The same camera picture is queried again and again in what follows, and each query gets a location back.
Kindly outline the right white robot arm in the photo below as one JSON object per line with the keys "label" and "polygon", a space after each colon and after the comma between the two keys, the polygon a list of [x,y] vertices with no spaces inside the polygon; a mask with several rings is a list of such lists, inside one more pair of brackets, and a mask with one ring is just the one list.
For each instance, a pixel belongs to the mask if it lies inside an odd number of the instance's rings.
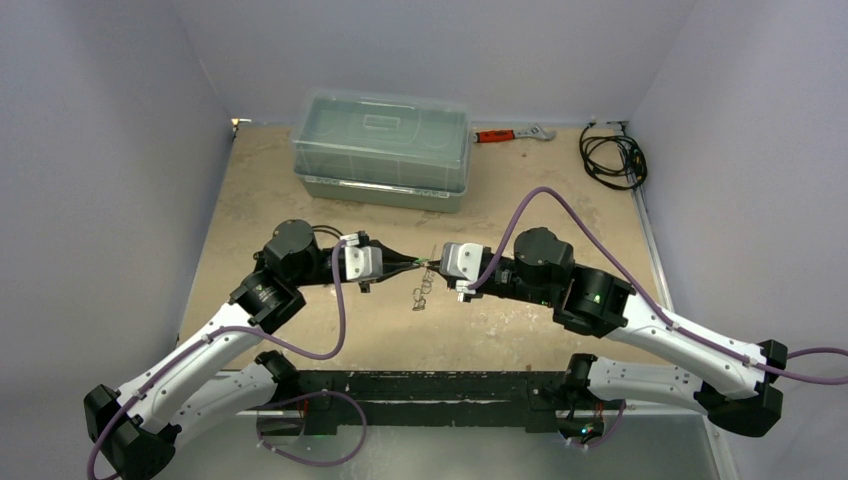
{"label": "right white robot arm", "polygon": [[737,435],[759,438],[781,419],[777,375],[787,347],[750,343],[699,326],[662,307],[630,283],[575,262],[573,248],[544,227],[519,234],[510,257],[476,243],[447,243],[440,275],[460,301],[486,295],[548,307],[552,320],[583,336],[620,342],[663,359],[638,364],[575,354],[557,386],[534,394],[569,410],[637,400],[703,414]]}

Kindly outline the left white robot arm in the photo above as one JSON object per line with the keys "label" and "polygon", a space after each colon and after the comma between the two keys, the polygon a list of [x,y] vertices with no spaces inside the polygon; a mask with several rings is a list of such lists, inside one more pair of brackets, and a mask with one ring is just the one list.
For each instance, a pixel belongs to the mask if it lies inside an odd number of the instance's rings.
{"label": "left white robot arm", "polygon": [[114,478],[151,479],[190,439],[223,418],[267,403],[289,407],[297,399],[298,373],[279,354],[260,358],[233,380],[215,377],[242,353],[275,339],[305,306],[301,287],[354,283],[367,293],[371,284],[423,264],[363,231],[339,234],[334,246],[322,248],[316,231],[304,220],[280,223],[255,253],[253,271],[200,330],[136,378],[116,389],[99,385],[85,396],[94,443],[88,478],[95,478],[103,457]]}

